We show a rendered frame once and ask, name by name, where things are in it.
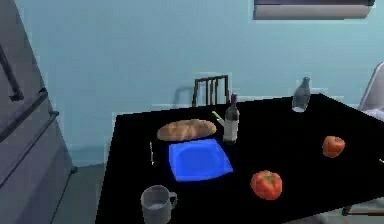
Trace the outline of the grey refrigerator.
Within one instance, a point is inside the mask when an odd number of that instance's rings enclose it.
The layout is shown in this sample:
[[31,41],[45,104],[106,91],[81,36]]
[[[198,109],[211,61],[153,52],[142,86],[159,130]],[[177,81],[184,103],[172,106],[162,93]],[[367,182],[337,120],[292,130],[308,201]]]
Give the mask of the grey refrigerator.
[[51,224],[73,165],[15,0],[0,0],[0,45],[24,95],[0,65],[0,224]]

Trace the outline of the brown bread loaf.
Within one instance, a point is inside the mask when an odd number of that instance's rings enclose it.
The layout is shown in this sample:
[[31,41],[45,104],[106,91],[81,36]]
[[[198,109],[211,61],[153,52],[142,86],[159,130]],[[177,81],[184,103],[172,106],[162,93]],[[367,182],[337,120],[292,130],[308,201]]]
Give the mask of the brown bread loaf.
[[157,138],[163,141],[187,141],[210,136],[216,130],[215,124],[207,120],[179,120],[161,127],[157,131]]

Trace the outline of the brown wooden chair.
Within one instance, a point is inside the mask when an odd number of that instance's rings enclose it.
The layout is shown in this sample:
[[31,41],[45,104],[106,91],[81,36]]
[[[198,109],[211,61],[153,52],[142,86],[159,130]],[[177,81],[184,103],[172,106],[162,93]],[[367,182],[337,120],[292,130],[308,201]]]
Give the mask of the brown wooden chair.
[[224,82],[225,102],[229,103],[230,102],[229,77],[227,75],[219,75],[219,76],[198,78],[194,81],[194,88],[193,88],[193,94],[192,94],[192,106],[193,107],[197,106],[198,91],[199,91],[200,83],[204,83],[206,86],[205,103],[207,105],[216,105],[218,103],[218,85],[220,81]]

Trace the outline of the dark wine bottle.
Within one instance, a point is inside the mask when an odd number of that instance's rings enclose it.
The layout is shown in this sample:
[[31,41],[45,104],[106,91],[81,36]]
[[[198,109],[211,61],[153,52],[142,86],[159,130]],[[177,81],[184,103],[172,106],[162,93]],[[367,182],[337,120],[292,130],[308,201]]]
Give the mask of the dark wine bottle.
[[224,119],[223,141],[228,144],[234,144],[237,140],[237,132],[239,125],[239,110],[237,108],[237,94],[231,94],[230,106],[226,110]]

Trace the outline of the blue square plate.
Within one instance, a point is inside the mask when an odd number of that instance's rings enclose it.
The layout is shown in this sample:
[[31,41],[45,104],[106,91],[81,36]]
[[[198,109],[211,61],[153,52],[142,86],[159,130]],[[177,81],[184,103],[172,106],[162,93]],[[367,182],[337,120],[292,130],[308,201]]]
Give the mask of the blue square plate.
[[168,161],[177,182],[205,181],[233,171],[228,156],[213,138],[171,144]]

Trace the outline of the grey mug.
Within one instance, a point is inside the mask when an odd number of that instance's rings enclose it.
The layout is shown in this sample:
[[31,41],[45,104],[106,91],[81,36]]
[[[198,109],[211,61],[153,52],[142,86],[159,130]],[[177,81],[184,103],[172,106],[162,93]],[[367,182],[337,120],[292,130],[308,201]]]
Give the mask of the grey mug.
[[142,193],[140,201],[145,224],[168,224],[178,197],[165,186],[153,185]]

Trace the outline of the red tomato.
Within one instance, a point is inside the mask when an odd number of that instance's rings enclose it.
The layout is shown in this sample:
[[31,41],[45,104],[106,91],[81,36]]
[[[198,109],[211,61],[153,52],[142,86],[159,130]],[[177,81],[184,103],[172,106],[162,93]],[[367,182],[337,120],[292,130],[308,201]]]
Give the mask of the red tomato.
[[255,173],[251,178],[250,185],[253,192],[264,200],[276,200],[282,193],[280,175],[268,170]]
[[337,136],[327,136],[322,145],[323,154],[329,158],[335,158],[343,152],[345,141]]

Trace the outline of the clear glass bottle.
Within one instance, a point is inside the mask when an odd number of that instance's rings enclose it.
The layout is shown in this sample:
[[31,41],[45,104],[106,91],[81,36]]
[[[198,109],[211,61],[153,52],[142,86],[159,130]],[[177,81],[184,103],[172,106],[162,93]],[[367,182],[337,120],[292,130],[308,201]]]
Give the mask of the clear glass bottle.
[[295,112],[304,112],[309,104],[310,92],[310,78],[304,77],[301,84],[297,87],[292,97],[292,110]]

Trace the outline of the black table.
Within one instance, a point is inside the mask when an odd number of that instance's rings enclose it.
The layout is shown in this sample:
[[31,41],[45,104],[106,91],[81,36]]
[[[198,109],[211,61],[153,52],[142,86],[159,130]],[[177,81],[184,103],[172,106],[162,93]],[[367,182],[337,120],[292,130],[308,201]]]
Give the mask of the black table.
[[[95,224],[143,224],[140,196],[157,184],[178,195],[170,224],[282,224],[384,196],[384,122],[321,94],[303,113],[293,112],[287,97],[238,108],[238,140],[224,148],[233,171],[202,182],[175,181],[168,145],[156,132],[177,120],[209,120],[212,108],[118,116]],[[345,141],[335,158],[323,154],[327,136]],[[264,170],[282,179],[276,200],[251,188],[252,176]]]

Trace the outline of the white chair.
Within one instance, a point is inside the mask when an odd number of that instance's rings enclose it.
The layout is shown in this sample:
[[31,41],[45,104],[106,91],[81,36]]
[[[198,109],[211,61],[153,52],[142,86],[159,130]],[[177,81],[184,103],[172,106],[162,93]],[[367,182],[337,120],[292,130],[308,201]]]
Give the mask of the white chair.
[[374,69],[358,110],[384,122],[384,62]]

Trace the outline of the green handled utensil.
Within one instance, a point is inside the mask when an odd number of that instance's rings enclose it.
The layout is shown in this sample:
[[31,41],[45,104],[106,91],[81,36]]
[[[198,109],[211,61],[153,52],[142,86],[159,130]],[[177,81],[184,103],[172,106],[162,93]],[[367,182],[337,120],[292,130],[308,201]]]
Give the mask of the green handled utensil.
[[215,116],[217,122],[224,127],[225,122],[224,120],[220,117],[220,115],[216,111],[212,111],[212,114]]

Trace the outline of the grey window frame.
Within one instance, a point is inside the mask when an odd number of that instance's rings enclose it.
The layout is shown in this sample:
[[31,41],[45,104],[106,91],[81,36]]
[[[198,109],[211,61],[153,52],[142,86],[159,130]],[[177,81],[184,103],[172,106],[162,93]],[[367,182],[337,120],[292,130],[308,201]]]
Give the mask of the grey window frame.
[[374,5],[375,0],[253,0],[253,19],[365,19]]

